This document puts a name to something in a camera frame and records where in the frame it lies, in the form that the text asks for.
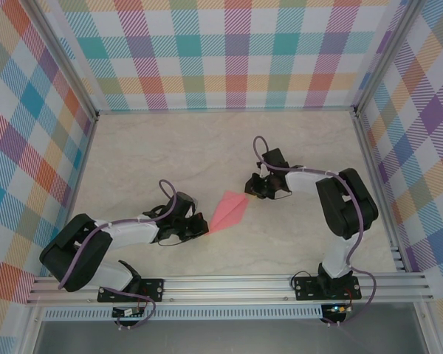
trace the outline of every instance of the purple cable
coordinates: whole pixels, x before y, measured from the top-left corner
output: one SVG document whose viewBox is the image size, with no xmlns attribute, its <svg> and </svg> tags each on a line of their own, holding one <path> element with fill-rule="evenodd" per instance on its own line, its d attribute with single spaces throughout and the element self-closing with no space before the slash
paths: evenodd
<svg viewBox="0 0 443 354">
<path fill-rule="evenodd" d="M 259 159 L 259 161 L 264 164 L 266 167 L 270 168 L 271 170 L 277 170 L 277 171 L 287 171 L 287 172 L 305 172 L 305 173 L 314 173 L 316 175 L 325 175 L 325 176 L 330 176 L 333 177 L 335 179 L 337 179 L 345 188 L 346 192 L 349 194 L 349 196 L 351 197 L 351 201 L 353 202 L 354 205 L 354 209 L 356 210 L 359 222 L 360 222 L 360 234 L 357 238 L 356 243 L 353 245 L 353 247 L 351 248 L 351 251 L 348 253 L 348 255 L 346 256 L 346 264 L 349 266 L 349 268 L 352 271 L 355 271 L 357 273 L 361 273 L 361 274 L 366 274 L 368 277 L 370 277 L 372 279 L 372 292 L 371 292 L 371 296 L 369 297 L 368 301 L 366 302 L 366 304 L 364 305 L 364 308 L 361 310 L 360 313 L 364 313 L 365 309 L 371 304 L 372 300 L 374 299 L 374 296 L 376 295 L 376 289 L 377 289 L 377 281 L 376 278 L 374 277 L 374 275 L 368 271 L 361 271 L 360 269 L 357 269 L 355 267 L 353 267 L 351 265 L 351 256 L 353 255 L 354 251 L 356 251 L 356 249 L 358 248 L 358 246 L 361 243 L 361 240 L 363 239 L 363 235 L 364 235 L 364 220 L 363 220 L 363 214 L 361 213 L 361 208 L 360 205 L 357 202 L 356 197 L 353 194 L 353 191 L 351 190 L 351 188 L 349 187 L 349 185 L 346 183 L 346 181 L 344 179 L 342 179 L 341 177 L 339 177 L 338 174 L 330 172 L 330 171 L 322 171 L 322 170 L 314 170 L 312 168 L 305 168 L 305 167 L 299 167 L 299 168 L 287 168 L 287 167 L 276 167 L 276 166 L 272 166 L 271 164 L 268 164 L 267 162 L 264 161 L 264 159 L 262 158 L 262 156 L 258 153 L 258 149 L 256 149 L 256 142 L 258 141 L 258 139 L 261 139 L 261 141 L 264 143 L 264 146 L 266 147 L 266 152 L 269 151 L 269 146 L 267 145 L 267 141 L 264 137 L 258 135 L 256 138 L 254 138 L 253 140 L 253 149 L 254 149 L 254 154 L 256 155 L 256 157 Z M 351 317 L 350 319 L 345 320 L 343 323 L 345 322 L 351 322 L 353 319 L 356 319 L 358 317 L 358 315 L 360 314 L 358 313 L 356 316 Z"/>
<path fill-rule="evenodd" d="M 171 198 L 171 196 L 162 187 L 162 183 L 163 182 L 166 183 L 172 189 L 172 193 L 175 196 L 176 195 L 176 189 L 174 188 L 172 183 L 169 182 L 169 181 L 166 181 L 165 179 L 161 179 L 159 181 L 159 188 L 161 188 L 161 190 L 164 192 L 164 194 L 166 194 L 166 196 L 168 198 Z M 62 289 L 62 287 L 65 286 L 67 280 L 71 276 L 72 271 L 74 270 L 75 265 L 79 261 L 80 255 L 82 254 L 83 250 L 86 248 L 87 244 L 92 239 L 92 237 L 94 237 L 94 235 L 96 235 L 97 232 L 99 232 L 101 229 L 105 229 L 107 226 L 117 225 L 119 223 L 153 223 L 154 221 L 159 221 L 159 220 L 165 218 L 166 216 L 168 216 L 169 214 L 171 214 L 172 211 L 174 210 L 175 206 L 176 206 L 176 198 L 174 198 L 172 200 L 172 204 L 171 204 L 171 207 L 169 208 L 169 210 L 167 212 L 165 212 L 164 214 L 158 216 L 157 218 L 154 218 L 154 219 L 141 219 L 141 220 L 136 219 L 136 218 L 134 218 L 134 219 L 116 220 L 116 221 L 112 221 L 111 223 L 105 223 L 105 224 L 100 225 L 99 227 L 96 227 L 95 229 L 93 229 L 89 233 L 89 235 L 86 237 L 86 239 L 82 242 L 82 244 L 80 245 L 79 249 L 77 250 L 77 253 L 75 254 L 74 258 L 72 259 L 71 265 L 67 269 L 66 274 L 64 275 L 64 277 L 62 278 L 61 282 L 58 285 L 58 289 Z"/>
<path fill-rule="evenodd" d="M 123 295 L 123 296 L 129 296 L 129 297 L 136 297 L 138 299 L 141 300 L 145 300 L 150 302 L 151 304 L 153 304 L 153 308 L 151 310 L 151 312 L 149 313 L 149 315 L 145 318 L 142 319 L 141 321 L 138 321 L 138 323 L 133 324 L 131 327 L 125 327 L 122 324 L 120 324 L 120 317 L 117 318 L 117 324 L 118 324 L 118 329 L 121 330 L 122 328 L 125 328 L 126 330 L 132 330 L 134 328 L 138 328 L 139 326 L 142 326 L 143 324 L 145 324 L 155 313 L 156 313 L 156 302 L 149 296 L 144 296 L 144 295 L 139 295 L 139 294 L 130 294 L 130 293 L 126 293 L 124 291 L 119 291 L 116 289 L 112 289 L 112 288 L 104 288 L 107 291 L 110 291 L 116 295 Z"/>
</svg>

